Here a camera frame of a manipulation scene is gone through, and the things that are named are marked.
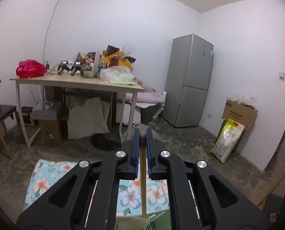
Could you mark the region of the wooden chopstick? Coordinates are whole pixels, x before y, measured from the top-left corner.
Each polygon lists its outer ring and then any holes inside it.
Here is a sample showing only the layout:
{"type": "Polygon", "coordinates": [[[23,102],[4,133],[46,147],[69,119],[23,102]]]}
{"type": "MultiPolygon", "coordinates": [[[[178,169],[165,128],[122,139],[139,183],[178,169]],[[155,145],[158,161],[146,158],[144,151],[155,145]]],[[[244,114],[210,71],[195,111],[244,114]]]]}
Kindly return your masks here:
{"type": "Polygon", "coordinates": [[[140,132],[140,186],[142,197],[142,217],[147,218],[147,204],[146,204],[146,171],[147,171],[147,148],[146,148],[146,131],[140,132]]]}

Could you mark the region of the large white ceramic spoon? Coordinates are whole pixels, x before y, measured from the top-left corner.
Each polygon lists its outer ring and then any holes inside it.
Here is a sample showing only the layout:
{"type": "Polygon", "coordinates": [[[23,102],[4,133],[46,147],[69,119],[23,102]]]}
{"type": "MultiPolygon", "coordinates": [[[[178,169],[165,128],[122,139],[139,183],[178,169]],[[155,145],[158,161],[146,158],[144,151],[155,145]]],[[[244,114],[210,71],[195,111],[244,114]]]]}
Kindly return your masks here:
{"type": "Polygon", "coordinates": [[[150,221],[143,217],[117,217],[116,229],[119,230],[140,230],[148,226],[150,221]]]}

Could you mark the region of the green plastic utensil holder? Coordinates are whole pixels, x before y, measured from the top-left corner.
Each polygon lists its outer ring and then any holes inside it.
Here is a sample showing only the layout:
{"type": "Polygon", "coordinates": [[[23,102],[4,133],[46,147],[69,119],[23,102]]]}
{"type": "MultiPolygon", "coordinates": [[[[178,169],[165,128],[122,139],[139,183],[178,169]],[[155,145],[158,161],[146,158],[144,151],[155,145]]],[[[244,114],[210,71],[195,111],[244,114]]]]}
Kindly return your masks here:
{"type": "Polygon", "coordinates": [[[150,223],[144,228],[147,230],[171,230],[170,210],[157,211],[148,215],[150,223]]]}

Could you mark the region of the floral blue tablecloth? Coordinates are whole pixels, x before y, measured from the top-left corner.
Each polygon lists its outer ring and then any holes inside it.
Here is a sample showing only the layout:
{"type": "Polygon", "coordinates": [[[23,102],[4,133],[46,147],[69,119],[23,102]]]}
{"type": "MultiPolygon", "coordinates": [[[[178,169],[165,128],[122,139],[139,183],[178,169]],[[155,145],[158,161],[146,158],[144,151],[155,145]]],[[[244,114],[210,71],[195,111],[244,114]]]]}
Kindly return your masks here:
{"type": "MultiPolygon", "coordinates": [[[[49,188],[67,174],[76,162],[39,159],[32,172],[24,201],[24,210],[31,206],[49,188]]],[[[170,209],[166,180],[151,180],[146,176],[147,214],[170,209]]],[[[118,217],[142,214],[140,176],[135,180],[120,180],[116,215],[118,217]]]]}

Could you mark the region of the yellow green rice bag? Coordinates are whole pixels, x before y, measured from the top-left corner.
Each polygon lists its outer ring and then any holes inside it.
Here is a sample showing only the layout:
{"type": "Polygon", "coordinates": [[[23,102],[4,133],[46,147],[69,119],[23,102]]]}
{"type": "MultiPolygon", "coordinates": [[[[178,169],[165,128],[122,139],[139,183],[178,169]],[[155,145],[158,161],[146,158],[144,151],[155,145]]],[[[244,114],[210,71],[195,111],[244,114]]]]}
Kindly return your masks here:
{"type": "Polygon", "coordinates": [[[222,127],[210,154],[224,163],[240,139],[244,128],[242,124],[229,118],[222,127]]]}

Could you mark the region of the grey pillow under desk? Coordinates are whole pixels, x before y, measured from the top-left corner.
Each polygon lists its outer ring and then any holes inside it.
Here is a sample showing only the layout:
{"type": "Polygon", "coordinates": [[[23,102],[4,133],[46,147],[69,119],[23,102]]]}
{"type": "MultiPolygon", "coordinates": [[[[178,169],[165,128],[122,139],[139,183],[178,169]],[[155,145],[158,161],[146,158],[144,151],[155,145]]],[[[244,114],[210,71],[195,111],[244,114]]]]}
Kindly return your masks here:
{"type": "Polygon", "coordinates": [[[95,134],[109,133],[107,120],[110,103],[100,100],[78,99],[70,97],[68,124],[68,139],[81,139],[95,134]]]}

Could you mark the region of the cardboard box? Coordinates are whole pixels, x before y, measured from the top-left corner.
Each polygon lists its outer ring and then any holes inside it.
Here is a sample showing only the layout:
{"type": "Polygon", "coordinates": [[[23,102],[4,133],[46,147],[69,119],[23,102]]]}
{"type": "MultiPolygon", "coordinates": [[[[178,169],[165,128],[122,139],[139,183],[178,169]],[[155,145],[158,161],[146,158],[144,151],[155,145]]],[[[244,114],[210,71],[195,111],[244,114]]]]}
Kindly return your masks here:
{"type": "Polygon", "coordinates": [[[255,124],[257,115],[258,110],[254,107],[227,100],[222,119],[228,120],[230,118],[239,124],[242,124],[245,127],[244,130],[249,130],[255,124]]]}

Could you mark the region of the pink floral mattress roll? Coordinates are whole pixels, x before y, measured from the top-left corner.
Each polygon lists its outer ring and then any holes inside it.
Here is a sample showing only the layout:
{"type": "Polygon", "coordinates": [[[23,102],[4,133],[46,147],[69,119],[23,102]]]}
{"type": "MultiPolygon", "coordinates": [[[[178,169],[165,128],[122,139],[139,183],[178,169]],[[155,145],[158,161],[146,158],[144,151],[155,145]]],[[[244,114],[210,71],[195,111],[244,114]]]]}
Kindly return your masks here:
{"type": "Polygon", "coordinates": [[[137,94],[137,102],[141,103],[155,103],[155,104],[164,104],[166,99],[165,91],[158,91],[147,85],[143,81],[138,78],[134,78],[134,81],[145,90],[138,92],[137,94]]]}

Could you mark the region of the grey desk table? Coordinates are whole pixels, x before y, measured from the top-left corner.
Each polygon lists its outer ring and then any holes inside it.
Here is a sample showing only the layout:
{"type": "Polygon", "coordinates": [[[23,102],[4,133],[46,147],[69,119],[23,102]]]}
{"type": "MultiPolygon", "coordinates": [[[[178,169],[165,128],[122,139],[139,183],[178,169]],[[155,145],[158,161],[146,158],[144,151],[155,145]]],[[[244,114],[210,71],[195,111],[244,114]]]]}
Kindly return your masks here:
{"type": "Polygon", "coordinates": [[[120,85],[120,84],[112,84],[108,83],[96,78],[84,78],[79,75],[70,75],[70,74],[62,74],[62,75],[53,75],[46,74],[44,76],[33,77],[33,78],[13,78],[15,81],[16,87],[16,97],[17,97],[17,108],[19,113],[19,118],[23,120],[23,114],[21,110],[21,98],[20,98],[20,85],[40,85],[40,89],[44,92],[45,86],[53,86],[53,87],[64,87],[64,88],[78,88],[78,89],[88,89],[88,90],[98,90],[98,91],[108,91],[108,92],[120,92],[123,94],[122,99],[122,108],[120,117],[124,114],[124,105],[125,105],[125,97],[127,93],[132,94],[131,101],[131,109],[128,120],[128,128],[126,135],[122,133],[122,122],[119,124],[119,135],[121,141],[127,141],[131,139],[133,133],[133,120],[135,113],[135,106],[137,101],[138,92],[142,92],[145,89],[140,85],[120,85]]]}

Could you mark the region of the silver refrigerator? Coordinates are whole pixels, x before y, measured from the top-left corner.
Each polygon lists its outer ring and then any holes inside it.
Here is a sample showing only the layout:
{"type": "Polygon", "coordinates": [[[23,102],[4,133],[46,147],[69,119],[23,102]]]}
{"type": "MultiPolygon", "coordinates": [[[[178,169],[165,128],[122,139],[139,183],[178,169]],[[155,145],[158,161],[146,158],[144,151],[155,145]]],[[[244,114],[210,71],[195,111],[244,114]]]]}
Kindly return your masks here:
{"type": "Polygon", "coordinates": [[[191,34],[173,39],[162,117],[174,127],[199,124],[213,67],[214,46],[191,34]]]}

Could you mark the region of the clear plastic bag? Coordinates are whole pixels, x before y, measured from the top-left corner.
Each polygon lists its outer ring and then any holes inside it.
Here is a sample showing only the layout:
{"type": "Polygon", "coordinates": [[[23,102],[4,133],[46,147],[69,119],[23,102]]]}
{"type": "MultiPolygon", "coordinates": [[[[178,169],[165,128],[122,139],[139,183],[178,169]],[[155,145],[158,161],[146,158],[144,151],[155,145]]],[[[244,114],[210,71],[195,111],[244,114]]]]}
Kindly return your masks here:
{"type": "Polygon", "coordinates": [[[112,66],[106,69],[102,69],[99,75],[102,81],[107,81],[117,85],[134,85],[135,76],[132,71],[125,66],[112,66]]]}

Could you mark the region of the red plastic bag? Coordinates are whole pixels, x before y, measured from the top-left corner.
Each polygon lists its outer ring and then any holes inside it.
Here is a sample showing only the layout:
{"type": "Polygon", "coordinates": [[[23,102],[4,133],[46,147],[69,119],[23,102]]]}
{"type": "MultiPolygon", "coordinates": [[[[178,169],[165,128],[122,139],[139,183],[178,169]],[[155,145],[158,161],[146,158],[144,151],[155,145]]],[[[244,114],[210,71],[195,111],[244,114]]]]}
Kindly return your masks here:
{"type": "Polygon", "coordinates": [[[16,69],[16,75],[19,78],[33,78],[44,76],[46,73],[46,67],[36,60],[29,59],[20,61],[16,69]]]}

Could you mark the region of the yellow plastic bag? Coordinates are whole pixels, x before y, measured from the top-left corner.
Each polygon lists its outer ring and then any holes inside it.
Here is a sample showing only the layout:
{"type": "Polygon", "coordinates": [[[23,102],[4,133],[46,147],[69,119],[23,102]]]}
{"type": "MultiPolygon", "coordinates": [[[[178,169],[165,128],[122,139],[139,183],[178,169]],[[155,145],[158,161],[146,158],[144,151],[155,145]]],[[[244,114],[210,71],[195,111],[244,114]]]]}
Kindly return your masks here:
{"type": "Polygon", "coordinates": [[[124,52],[118,51],[113,53],[112,55],[106,56],[104,58],[105,67],[112,67],[112,66],[123,66],[129,68],[131,71],[133,70],[133,66],[131,61],[128,57],[123,57],[124,52]]]}

